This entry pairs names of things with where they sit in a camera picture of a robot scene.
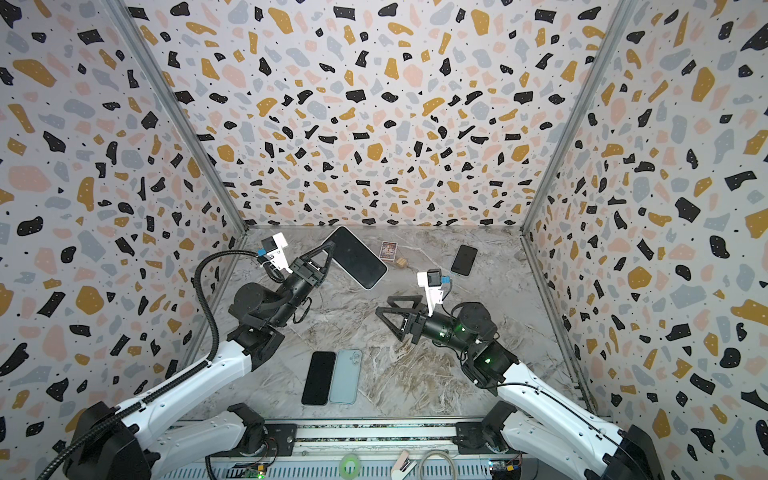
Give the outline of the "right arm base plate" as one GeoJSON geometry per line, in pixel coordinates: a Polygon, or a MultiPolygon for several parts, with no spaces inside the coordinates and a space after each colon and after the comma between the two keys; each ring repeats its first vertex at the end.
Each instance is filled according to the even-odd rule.
{"type": "Polygon", "coordinates": [[[456,435],[452,443],[457,446],[462,455],[468,454],[495,454],[494,428],[483,422],[457,422],[455,424],[456,435]]]}

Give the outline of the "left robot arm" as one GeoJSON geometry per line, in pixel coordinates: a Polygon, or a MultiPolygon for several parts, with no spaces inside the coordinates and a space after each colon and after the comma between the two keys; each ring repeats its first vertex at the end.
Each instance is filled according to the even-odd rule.
{"type": "Polygon", "coordinates": [[[266,443],[264,420],[243,403],[194,425],[175,423],[274,355],[284,339],[282,328],[326,279],[334,250],[327,240],[297,257],[275,290],[257,282],[241,286],[229,307],[238,325],[227,337],[212,324],[207,356],[117,406],[98,402],[86,409],[72,441],[40,478],[61,470],[68,479],[159,479],[219,452],[258,451],[266,443]]]}

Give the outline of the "mint phone case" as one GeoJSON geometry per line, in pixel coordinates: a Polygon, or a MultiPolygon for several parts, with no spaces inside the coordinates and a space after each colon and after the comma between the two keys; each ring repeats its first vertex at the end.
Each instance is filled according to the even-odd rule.
{"type": "Polygon", "coordinates": [[[344,349],[338,352],[329,392],[329,401],[331,403],[355,403],[361,367],[361,350],[344,349]]]}

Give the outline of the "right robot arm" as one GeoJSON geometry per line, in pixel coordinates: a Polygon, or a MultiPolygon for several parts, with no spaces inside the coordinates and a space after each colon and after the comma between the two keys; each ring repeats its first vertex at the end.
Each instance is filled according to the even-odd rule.
{"type": "Polygon", "coordinates": [[[375,313],[399,340],[452,350],[469,381],[498,398],[502,416],[484,430],[489,448],[529,454],[571,479],[664,478],[646,431],[621,429],[547,385],[498,341],[482,303],[445,314],[431,312],[419,295],[391,296],[375,313]]]}

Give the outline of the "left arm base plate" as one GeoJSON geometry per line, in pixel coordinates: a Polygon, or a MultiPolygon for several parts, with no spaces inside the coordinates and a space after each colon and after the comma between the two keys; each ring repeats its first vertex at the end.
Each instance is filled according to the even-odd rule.
{"type": "Polygon", "coordinates": [[[298,425],[295,423],[267,423],[263,427],[261,449],[257,453],[262,459],[290,457],[297,439],[298,425]]]}

